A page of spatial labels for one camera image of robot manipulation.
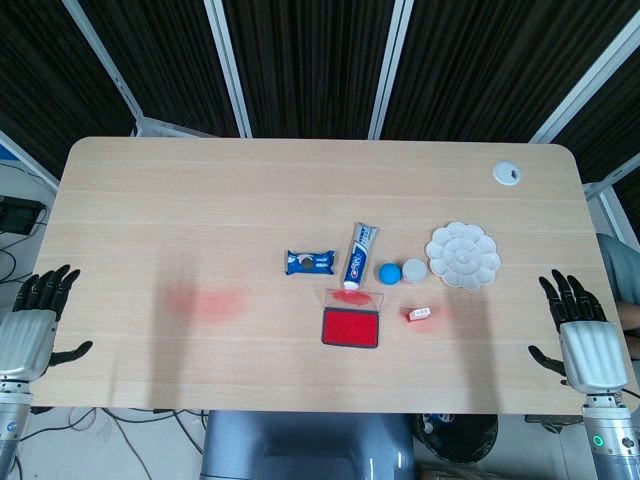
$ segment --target flower-shaped palette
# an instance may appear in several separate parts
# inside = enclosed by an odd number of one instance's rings
[[[429,267],[451,287],[477,290],[496,278],[496,242],[477,225],[452,222],[433,233],[425,251]]]

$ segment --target white grommet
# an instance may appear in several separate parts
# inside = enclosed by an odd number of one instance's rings
[[[493,176],[502,185],[516,185],[522,178],[520,167],[511,162],[499,162],[493,166]]]

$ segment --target floor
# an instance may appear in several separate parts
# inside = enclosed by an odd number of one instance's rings
[[[5,195],[38,199],[51,206],[52,193],[37,179],[15,168],[3,168],[0,191]],[[35,263],[42,235],[42,226],[36,234],[15,247],[20,259],[16,275],[28,273]],[[0,246],[12,240],[10,234],[0,238]],[[0,256],[0,278],[10,268],[4,255]],[[0,285],[0,308],[12,303],[19,284]],[[43,428],[65,427],[88,412],[87,408],[57,408],[41,415],[31,415],[28,433]],[[196,479],[200,471],[201,456],[180,429],[173,415],[113,410],[115,415],[128,420],[157,420],[149,423],[120,422],[128,440],[149,470],[154,480]],[[199,412],[179,415],[194,442],[202,446],[204,428]],[[427,463],[438,459],[420,443],[415,442],[416,458]],[[102,410],[95,410],[74,429],[42,432],[22,442],[19,458],[24,479],[144,479],[143,466],[127,446],[123,434],[114,420]],[[566,427],[560,435],[545,431],[540,425],[526,424],[521,415],[501,416],[499,435],[491,453],[477,467],[507,478],[536,480],[589,480],[595,478],[593,463],[586,441],[584,427]],[[12,479],[19,478],[14,470]]]

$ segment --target wooden table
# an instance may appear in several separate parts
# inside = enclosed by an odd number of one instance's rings
[[[501,160],[521,166],[516,187],[494,180]],[[496,240],[495,283],[374,277],[454,220]],[[380,227],[371,350],[320,341],[357,221]],[[287,249],[335,249],[340,274],[287,277]],[[538,276],[576,275],[618,324],[574,159],[555,145],[88,138],[36,268],[64,263],[82,275],[56,349],[95,345],[34,385],[39,405],[576,414],[582,396],[527,352],[560,357]],[[423,305],[427,321],[400,316]]]

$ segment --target black device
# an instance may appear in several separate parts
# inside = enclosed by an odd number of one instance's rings
[[[0,232],[29,235],[44,208],[35,200],[0,195]]]

